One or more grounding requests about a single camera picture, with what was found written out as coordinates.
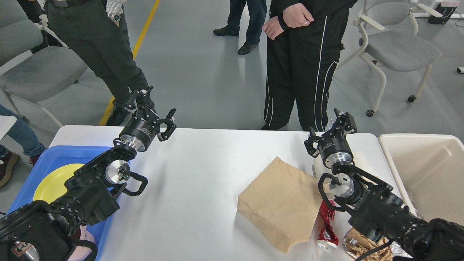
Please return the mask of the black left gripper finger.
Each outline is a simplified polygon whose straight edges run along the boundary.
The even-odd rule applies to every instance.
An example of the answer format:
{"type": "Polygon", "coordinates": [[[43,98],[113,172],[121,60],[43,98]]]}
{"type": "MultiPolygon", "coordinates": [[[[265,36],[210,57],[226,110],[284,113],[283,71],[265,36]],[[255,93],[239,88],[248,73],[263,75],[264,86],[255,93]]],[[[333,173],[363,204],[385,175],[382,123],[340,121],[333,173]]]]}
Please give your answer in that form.
{"type": "Polygon", "coordinates": [[[150,86],[149,89],[135,90],[129,101],[124,105],[124,109],[133,115],[133,118],[146,122],[154,122],[158,120],[158,115],[154,109],[154,102],[150,97],[150,92],[154,89],[150,86]]]}
{"type": "Polygon", "coordinates": [[[176,129],[176,124],[174,123],[174,114],[176,112],[176,108],[173,108],[167,114],[167,117],[164,119],[159,119],[157,121],[157,125],[161,127],[162,125],[166,125],[166,130],[164,132],[158,132],[157,137],[160,141],[167,141],[169,137],[171,137],[172,133],[176,129]]]}

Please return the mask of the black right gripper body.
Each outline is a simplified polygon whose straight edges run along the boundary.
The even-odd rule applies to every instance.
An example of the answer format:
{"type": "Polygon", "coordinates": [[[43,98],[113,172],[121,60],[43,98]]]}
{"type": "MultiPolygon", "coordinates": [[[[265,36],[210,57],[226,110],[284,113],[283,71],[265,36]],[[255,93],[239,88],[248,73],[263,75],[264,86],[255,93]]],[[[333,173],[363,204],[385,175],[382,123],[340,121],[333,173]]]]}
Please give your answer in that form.
{"type": "Polygon", "coordinates": [[[352,134],[353,129],[342,130],[340,134],[325,132],[321,137],[315,136],[318,144],[318,152],[323,161],[323,165],[328,169],[333,169],[336,165],[350,165],[353,162],[353,153],[346,140],[346,135],[352,134]]]}

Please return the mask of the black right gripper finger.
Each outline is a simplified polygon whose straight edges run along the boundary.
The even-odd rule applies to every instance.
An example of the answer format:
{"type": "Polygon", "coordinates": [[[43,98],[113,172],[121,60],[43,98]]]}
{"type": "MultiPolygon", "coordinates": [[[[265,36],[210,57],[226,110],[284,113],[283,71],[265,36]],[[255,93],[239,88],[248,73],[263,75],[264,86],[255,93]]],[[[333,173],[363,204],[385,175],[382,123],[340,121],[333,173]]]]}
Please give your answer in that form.
{"type": "Polygon", "coordinates": [[[318,155],[320,155],[320,151],[318,149],[318,145],[314,147],[314,144],[319,144],[319,142],[322,140],[322,137],[317,136],[315,133],[315,129],[313,127],[310,127],[310,132],[307,137],[307,140],[304,141],[304,145],[306,147],[306,150],[310,156],[313,158],[317,158],[318,155]]]}
{"type": "Polygon", "coordinates": [[[341,113],[336,108],[334,112],[337,118],[329,130],[329,136],[346,136],[358,132],[354,117],[349,112],[341,113]]]}

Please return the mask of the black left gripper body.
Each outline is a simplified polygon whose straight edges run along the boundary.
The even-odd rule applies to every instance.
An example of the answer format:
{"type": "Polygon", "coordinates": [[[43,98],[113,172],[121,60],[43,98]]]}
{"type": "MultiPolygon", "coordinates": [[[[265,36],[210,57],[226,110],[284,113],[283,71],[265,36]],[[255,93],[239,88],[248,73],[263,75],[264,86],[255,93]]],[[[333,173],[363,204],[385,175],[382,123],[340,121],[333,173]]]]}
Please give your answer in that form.
{"type": "Polygon", "coordinates": [[[149,120],[133,117],[121,131],[119,141],[137,152],[144,152],[156,137],[163,141],[159,117],[149,120]]]}

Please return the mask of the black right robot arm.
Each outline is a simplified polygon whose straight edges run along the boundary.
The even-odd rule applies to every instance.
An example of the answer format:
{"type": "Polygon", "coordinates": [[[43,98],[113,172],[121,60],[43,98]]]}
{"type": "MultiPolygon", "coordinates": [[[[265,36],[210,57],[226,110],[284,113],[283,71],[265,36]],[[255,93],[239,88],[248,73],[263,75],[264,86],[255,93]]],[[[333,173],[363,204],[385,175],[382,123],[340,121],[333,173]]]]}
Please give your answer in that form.
{"type": "Polygon", "coordinates": [[[388,242],[361,255],[358,261],[397,242],[414,261],[462,261],[464,257],[463,226],[436,218],[427,222],[414,216],[393,187],[360,169],[346,135],[357,132],[353,116],[334,109],[337,115],[332,128],[322,136],[310,129],[304,142],[309,155],[320,156],[323,165],[331,170],[323,173],[318,190],[323,201],[335,211],[348,212],[349,224],[378,242],[388,242]]]}

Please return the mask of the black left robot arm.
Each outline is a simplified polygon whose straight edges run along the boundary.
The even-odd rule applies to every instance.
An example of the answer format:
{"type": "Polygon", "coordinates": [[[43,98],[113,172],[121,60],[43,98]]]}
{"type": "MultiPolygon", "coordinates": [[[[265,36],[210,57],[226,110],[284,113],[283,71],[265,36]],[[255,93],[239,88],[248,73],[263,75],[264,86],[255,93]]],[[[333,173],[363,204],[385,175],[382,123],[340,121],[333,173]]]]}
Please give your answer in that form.
{"type": "Polygon", "coordinates": [[[74,171],[64,183],[66,193],[52,203],[34,200],[1,219],[2,261],[67,261],[78,246],[90,250],[86,261],[96,259],[96,243],[72,235],[82,225],[108,219],[120,208],[121,193],[138,196],[144,191],[147,178],[132,172],[128,162],[155,137],[166,141],[176,129],[176,109],[161,119],[150,98],[152,90],[133,92],[124,106],[132,118],[114,146],[74,171]]]}

